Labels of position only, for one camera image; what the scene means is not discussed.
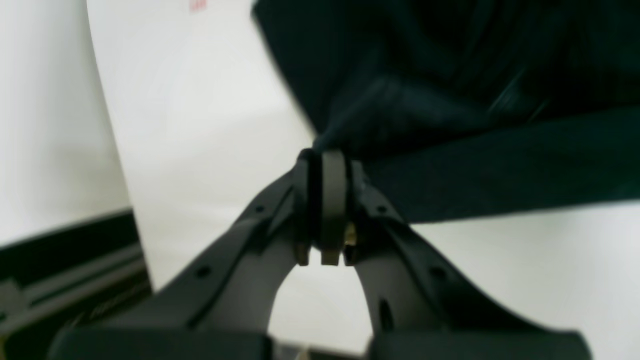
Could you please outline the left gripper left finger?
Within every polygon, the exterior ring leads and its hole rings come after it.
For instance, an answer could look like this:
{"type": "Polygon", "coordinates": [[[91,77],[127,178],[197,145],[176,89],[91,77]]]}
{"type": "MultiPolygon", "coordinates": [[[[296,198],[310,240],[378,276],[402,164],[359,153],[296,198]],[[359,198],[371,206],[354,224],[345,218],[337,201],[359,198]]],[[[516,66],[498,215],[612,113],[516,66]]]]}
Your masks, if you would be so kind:
{"type": "Polygon", "coordinates": [[[66,330],[50,360],[270,360],[267,329],[290,271],[309,264],[313,151],[254,198],[232,226],[153,297],[66,330]]]}

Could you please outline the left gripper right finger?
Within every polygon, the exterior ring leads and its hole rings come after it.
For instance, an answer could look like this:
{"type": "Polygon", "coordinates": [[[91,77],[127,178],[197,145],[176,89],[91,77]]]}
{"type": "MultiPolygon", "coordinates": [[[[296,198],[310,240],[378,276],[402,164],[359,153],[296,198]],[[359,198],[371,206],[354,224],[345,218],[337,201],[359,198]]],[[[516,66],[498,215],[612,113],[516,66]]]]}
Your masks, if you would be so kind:
{"type": "Polygon", "coordinates": [[[355,268],[374,332],[367,360],[590,360],[576,331],[500,305],[418,235],[358,162],[322,153],[320,251],[355,268]]]}

